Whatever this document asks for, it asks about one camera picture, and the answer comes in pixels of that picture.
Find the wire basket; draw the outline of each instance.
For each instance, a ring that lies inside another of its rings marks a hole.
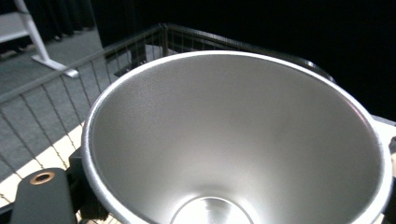
[[[143,63],[197,50],[275,55],[331,78],[300,58],[174,24],[156,25],[68,66],[79,72],[77,78],[55,72],[0,95],[0,207],[15,200],[18,183],[30,173],[69,166],[92,104],[118,77]]]

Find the white metal stand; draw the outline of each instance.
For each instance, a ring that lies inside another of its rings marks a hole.
[[[1,34],[3,32],[0,32],[1,42],[8,41],[10,39],[18,38],[21,36],[29,35],[33,43],[35,44],[35,47],[38,52],[38,55],[32,57],[35,61],[42,63],[52,69],[58,71],[64,71],[64,74],[69,77],[78,77],[78,71],[74,69],[64,70],[66,69],[66,66],[64,66],[61,63],[57,63],[50,58],[49,54],[47,53],[46,47],[43,43],[43,40],[41,39],[40,33],[37,31],[37,28],[35,27],[35,22],[33,21],[33,18],[30,15],[23,0],[14,0],[14,3],[17,6],[18,11],[20,12],[18,14],[21,17],[25,30],[18,29],[17,26],[14,26],[14,24],[12,23],[9,26],[5,25],[4,27],[7,27],[7,29],[5,30],[5,34]],[[5,19],[5,21],[7,22],[11,22],[10,19],[13,19],[13,17],[15,19],[15,14],[8,16],[9,18]]]

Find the silver container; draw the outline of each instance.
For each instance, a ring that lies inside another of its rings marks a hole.
[[[85,123],[84,169],[125,223],[372,223],[392,177],[373,123],[294,63],[185,53],[104,91]]]

